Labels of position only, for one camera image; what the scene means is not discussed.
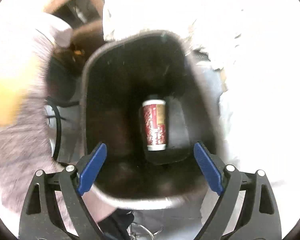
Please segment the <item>red paper cup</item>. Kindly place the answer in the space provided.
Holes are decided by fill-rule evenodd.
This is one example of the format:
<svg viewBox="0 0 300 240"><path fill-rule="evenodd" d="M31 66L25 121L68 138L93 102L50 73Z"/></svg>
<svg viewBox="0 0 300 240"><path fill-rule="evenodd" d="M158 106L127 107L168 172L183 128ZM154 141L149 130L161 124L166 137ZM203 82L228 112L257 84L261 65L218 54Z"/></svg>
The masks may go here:
<svg viewBox="0 0 300 240"><path fill-rule="evenodd" d="M163 151L166 149L166 101L150 99L142 103L147 150Z"/></svg>

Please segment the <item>black trash bin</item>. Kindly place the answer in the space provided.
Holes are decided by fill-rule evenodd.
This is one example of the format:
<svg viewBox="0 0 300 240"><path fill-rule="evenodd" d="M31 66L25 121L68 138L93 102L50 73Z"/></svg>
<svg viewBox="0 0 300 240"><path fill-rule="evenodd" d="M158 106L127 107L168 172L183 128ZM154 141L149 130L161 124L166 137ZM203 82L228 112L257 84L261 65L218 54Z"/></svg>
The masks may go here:
<svg viewBox="0 0 300 240"><path fill-rule="evenodd" d="M149 31L109 42L83 69L81 125L86 153L107 157L93 193L121 209L168 209L205 196L193 153L220 152L214 75L174 33Z"/></svg>

